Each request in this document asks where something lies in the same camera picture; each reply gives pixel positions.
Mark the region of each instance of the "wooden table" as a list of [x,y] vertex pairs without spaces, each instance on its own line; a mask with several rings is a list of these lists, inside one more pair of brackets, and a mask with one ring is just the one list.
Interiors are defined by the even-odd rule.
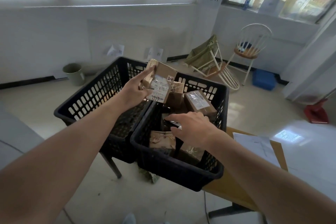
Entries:
[[[243,131],[227,127],[227,134],[233,138],[233,132],[252,135]],[[282,150],[281,143],[271,140],[271,146],[275,152],[276,158],[280,164],[280,167],[288,171],[284,152]],[[213,180],[209,184],[203,187],[203,190],[209,192],[215,196],[229,200],[233,203],[229,208],[223,208],[209,213],[209,217],[219,217],[228,214],[243,213],[249,211],[260,211],[258,206],[254,203],[252,198],[246,193],[243,188],[233,179],[228,171],[225,170],[222,178]]]

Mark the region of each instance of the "black plastic basket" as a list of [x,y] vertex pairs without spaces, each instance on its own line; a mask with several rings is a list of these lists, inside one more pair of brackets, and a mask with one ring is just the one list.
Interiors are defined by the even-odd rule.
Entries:
[[[218,111],[214,124],[226,131],[228,88],[222,84],[183,73],[178,73],[175,80],[185,83],[184,92],[203,90]],[[131,144],[137,150],[139,167],[194,191],[200,191],[212,180],[221,178],[224,171],[223,165],[207,151],[204,152],[202,160],[193,166],[170,157],[170,151],[148,147],[151,131],[160,130],[163,108],[163,104],[153,102],[131,136]]]
[[[83,86],[54,111],[69,126],[117,94],[123,86],[146,68],[146,63],[124,57],[117,58],[103,72]],[[100,149],[105,155],[133,163],[136,154],[129,140],[152,101],[143,101],[124,112]]]

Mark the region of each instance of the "table leg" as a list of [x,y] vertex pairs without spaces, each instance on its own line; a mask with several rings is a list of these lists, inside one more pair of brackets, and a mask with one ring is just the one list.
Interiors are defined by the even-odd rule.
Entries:
[[253,212],[253,210],[248,209],[244,206],[232,203],[232,206],[209,212],[208,217],[211,219],[211,218],[216,218],[216,217],[221,217],[221,216],[226,216],[226,215],[233,215],[233,214],[247,213],[247,212]]
[[115,173],[115,175],[117,176],[118,179],[121,178],[121,172],[119,171],[119,169],[117,168],[115,162],[112,160],[112,157],[105,155],[104,153],[100,153],[102,155],[102,157],[105,159],[105,161],[107,162],[107,164],[111,167],[111,169],[113,170],[113,172]]

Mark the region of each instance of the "plastic bottle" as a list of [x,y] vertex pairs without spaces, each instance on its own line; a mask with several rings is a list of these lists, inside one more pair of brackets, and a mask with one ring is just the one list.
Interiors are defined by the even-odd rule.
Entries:
[[244,6],[243,6],[243,10],[245,11],[246,9],[248,9],[249,4],[250,4],[251,0],[245,0]]

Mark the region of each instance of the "tiled floor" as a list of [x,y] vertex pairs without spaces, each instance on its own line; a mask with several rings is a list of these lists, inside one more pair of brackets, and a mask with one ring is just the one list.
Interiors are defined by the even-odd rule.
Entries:
[[[180,64],[172,65],[186,71]],[[301,107],[283,98],[282,88],[278,85],[269,92],[253,87],[248,80],[246,86],[230,94],[227,125],[281,142],[289,171],[336,200],[336,127],[309,124]],[[76,90],[78,87],[67,80],[46,82],[1,90],[0,102],[46,139],[65,127],[53,111]],[[193,192],[163,178],[153,185],[138,172],[136,164],[115,162],[123,175],[121,179],[97,155],[65,207],[76,224],[121,223],[129,212],[140,224],[207,223],[202,191]],[[229,201],[208,193],[206,204],[207,211],[230,206]],[[56,223],[69,223],[64,212]],[[259,223],[259,216],[244,213],[215,218],[210,223]]]

